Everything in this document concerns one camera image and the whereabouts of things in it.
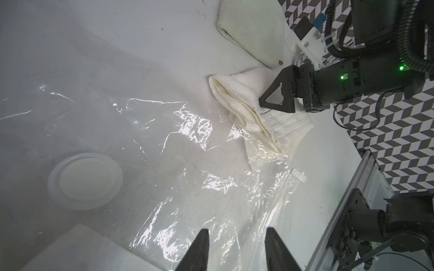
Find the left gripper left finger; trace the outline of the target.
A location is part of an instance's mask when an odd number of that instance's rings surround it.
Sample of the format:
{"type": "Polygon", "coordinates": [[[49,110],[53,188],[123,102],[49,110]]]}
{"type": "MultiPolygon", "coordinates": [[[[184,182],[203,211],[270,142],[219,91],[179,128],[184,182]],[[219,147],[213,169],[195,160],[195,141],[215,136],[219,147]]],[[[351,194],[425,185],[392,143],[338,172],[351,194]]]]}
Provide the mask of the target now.
{"type": "Polygon", "coordinates": [[[209,244],[209,230],[201,229],[175,271],[207,271],[209,244]]]}

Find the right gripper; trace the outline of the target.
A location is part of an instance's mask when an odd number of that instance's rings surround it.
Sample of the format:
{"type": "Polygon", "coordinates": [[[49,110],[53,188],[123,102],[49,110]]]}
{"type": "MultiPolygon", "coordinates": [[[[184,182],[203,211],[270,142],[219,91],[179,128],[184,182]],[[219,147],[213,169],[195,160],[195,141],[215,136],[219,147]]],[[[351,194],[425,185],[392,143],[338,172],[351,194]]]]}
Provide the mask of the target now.
{"type": "Polygon", "coordinates": [[[295,113],[295,98],[301,98],[306,112],[321,112],[332,104],[352,103],[356,98],[388,91],[403,92],[409,99],[420,93],[424,84],[424,73],[409,69],[396,51],[387,51],[349,58],[319,71],[312,64],[290,65],[260,96],[259,105],[295,113]],[[278,90],[282,101],[268,102],[278,90]]]}

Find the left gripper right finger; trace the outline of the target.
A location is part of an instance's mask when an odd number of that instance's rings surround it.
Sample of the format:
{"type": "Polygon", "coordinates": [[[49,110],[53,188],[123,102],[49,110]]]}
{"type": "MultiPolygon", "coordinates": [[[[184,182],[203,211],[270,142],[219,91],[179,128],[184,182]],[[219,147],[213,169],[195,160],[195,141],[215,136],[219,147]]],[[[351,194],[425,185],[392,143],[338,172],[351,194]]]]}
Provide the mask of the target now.
{"type": "Polygon", "coordinates": [[[268,271],[301,271],[301,268],[274,228],[267,228],[264,245],[268,271]]]}

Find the white towel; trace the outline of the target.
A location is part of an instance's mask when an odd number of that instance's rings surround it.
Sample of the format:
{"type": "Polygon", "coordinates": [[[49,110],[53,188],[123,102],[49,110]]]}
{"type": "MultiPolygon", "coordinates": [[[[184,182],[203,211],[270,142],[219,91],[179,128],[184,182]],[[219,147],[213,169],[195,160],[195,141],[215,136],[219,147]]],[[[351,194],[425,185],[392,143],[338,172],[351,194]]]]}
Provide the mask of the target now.
{"type": "Polygon", "coordinates": [[[294,114],[259,105],[260,96],[275,78],[275,72],[265,68],[209,77],[213,96],[242,128],[251,168],[260,168],[273,160],[289,164],[302,139],[314,127],[299,101],[295,102],[294,114]]]}
{"type": "Polygon", "coordinates": [[[23,271],[158,271],[96,231],[77,224],[34,257],[23,271]]]}

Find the pale green cloth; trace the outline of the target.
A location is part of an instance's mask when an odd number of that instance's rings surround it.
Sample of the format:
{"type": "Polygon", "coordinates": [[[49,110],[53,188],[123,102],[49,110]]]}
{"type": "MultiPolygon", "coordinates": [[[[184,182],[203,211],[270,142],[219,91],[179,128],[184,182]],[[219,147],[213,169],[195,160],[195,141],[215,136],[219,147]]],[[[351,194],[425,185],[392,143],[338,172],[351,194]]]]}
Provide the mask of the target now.
{"type": "Polygon", "coordinates": [[[269,68],[283,60],[285,16],[276,0],[223,0],[218,32],[269,68]]]}

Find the clear plastic vacuum bag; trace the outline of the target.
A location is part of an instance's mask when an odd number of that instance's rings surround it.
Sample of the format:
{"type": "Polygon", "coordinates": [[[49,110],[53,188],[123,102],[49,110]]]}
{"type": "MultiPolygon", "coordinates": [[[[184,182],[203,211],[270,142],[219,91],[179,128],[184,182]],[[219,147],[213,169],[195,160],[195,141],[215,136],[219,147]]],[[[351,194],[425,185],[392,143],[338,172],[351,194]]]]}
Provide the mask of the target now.
{"type": "Polygon", "coordinates": [[[20,271],[82,224],[163,271],[203,228],[211,271],[264,271],[266,227],[297,181],[290,166],[251,168],[242,128],[208,88],[188,91],[166,68],[73,23],[1,23],[1,269],[20,271]],[[92,152],[123,172],[107,204],[56,204],[56,165],[92,152]]]}

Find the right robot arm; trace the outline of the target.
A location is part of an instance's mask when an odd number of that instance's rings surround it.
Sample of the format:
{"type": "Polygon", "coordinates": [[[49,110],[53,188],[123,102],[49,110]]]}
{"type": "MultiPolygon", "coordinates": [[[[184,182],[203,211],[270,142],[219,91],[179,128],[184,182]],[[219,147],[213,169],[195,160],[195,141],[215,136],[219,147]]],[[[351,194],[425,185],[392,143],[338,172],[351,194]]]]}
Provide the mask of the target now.
{"type": "Polygon", "coordinates": [[[295,26],[298,46],[310,62],[284,68],[259,98],[261,107],[294,113],[301,98],[307,112],[320,112],[385,92],[402,92],[410,99],[433,78],[434,52],[425,49],[434,28],[432,1],[352,1],[337,44],[332,37],[335,11],[331,1],[322,33],[308,18],[295,26]],[[342,42],[350,28],[354,49],[342,42]]]}

